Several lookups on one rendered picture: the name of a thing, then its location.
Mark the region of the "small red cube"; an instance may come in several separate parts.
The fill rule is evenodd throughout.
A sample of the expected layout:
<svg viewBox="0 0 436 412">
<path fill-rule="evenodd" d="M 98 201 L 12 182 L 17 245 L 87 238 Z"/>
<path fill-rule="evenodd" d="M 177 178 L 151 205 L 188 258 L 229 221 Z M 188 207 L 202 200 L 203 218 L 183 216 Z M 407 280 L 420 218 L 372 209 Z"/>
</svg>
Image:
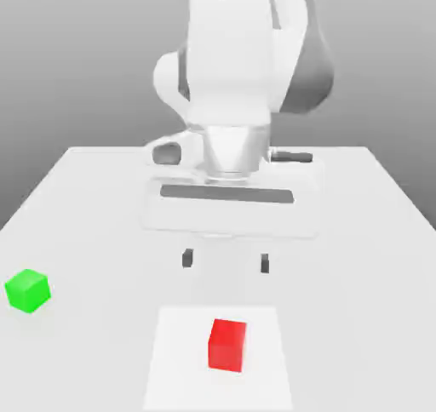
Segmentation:
<svg viewBox="0 0 436 412">
<path fill-rule="evenodd" d="M 241 373 L 247 324 L 216 318 L 208 341 L 208 366 Z"/>
</svg>

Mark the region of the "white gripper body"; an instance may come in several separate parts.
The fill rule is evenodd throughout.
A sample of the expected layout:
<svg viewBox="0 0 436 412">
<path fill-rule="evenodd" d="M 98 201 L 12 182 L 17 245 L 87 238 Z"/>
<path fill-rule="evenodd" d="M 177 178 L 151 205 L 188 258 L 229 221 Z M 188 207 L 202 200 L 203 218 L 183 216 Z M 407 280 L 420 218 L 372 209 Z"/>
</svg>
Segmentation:
<svg viewBox="0 0 436 412">
<path fill-rule="evenodd" d="M 147 229 L 239 237 L 311 238 L 321 189 L 299 175 L 256 174 L 244 184 L 152 176 L 142 201 Z"/>
</svg>

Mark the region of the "small green cube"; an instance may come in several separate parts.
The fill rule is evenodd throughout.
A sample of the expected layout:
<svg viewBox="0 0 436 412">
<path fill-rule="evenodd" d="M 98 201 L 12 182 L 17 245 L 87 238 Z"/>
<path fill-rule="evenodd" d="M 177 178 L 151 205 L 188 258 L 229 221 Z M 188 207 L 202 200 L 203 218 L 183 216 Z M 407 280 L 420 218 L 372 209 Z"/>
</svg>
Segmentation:
<svg viewBox="0 0 436 412">
<path fill-rule="evenodd" d="M 15 274 L 4 288 L 9 304 L 25 313 L 33 313 L 51 298 L 48 277 L 32 269 Z"/>
</svg>

